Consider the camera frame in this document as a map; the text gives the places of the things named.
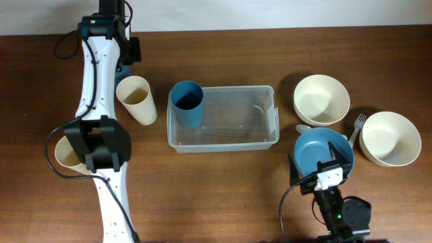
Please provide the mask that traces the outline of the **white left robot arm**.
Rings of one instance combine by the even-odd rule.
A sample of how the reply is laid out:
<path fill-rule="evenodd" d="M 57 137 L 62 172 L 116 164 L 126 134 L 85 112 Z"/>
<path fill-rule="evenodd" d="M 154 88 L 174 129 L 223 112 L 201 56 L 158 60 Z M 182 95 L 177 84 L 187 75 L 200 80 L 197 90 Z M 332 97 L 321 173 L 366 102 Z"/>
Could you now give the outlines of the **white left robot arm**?
<path fill-rule="evenodd" d="M 139 242 L 132 225 L 126 170 L 132 154 L 128 132 L 115 116 L 115 72 L 140 61 L 137 38 L 130 38 L 132 8 L 127 1 L 100 1 L 98 12 L 84 16 L 76 34 L 82 40 L 84 76 L 74 121 L 65 137 L 85 177 L 97 187 L 104 242 Z"/>

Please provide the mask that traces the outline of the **dark blue cup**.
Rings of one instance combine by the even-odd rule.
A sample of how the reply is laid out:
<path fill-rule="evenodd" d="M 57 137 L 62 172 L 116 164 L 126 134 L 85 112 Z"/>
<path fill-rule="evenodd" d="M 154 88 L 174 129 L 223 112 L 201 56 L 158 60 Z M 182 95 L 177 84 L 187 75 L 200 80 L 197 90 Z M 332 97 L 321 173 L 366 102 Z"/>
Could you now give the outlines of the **dark blue cup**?
<path fill-rule="evenodd" d="M 131 76 L 130 66 L 123 65 L 115 70 L 114 92 L 117 92 L 118 84 L 124 79 Z"/>

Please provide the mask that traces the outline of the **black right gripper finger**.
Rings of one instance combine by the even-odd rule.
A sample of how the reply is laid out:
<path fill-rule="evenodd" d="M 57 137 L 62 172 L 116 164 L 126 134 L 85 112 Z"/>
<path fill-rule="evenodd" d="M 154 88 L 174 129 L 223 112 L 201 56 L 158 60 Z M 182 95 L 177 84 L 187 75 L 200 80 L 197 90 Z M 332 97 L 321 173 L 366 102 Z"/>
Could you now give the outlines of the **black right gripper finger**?
<path fill-rule="evenodd" d="M 298 170 L 291 155 L 288 155 L 288 160 L 290 166 L 290 186 L 294 186 L 300 181 L 300 176 L 298 175 Z"/>
<path fill-rule="evenodd" d="M 333 145 L 332 142 L 328 142 L 329 151 L 331 153 L 331 161 L 336 162 L 340 166 L 349 166 L 350 162 L 345 158 Z"/>

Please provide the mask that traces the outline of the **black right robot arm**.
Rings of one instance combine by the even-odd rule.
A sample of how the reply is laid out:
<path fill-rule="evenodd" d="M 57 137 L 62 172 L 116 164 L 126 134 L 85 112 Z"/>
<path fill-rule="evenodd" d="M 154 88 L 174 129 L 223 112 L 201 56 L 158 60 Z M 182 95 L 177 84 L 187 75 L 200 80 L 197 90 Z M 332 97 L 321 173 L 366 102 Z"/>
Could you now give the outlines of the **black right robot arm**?
<path fill-rule="evenodd" d="M 343 197 L 338 188 L 348 179 L 351 162 L 329 142 L 330 158 L 317 163 L 317 170 L 303 178 L 299 177 L 293 158 L 290 164 L 290 189 L 300 188 L 303 195 L 313 194 L 313 204 L 318 205 L 327 228 L 326 236 L 319 236 L 318 242 L 365 242 L 371 231 L 372 206 L 357 197 Z"/>

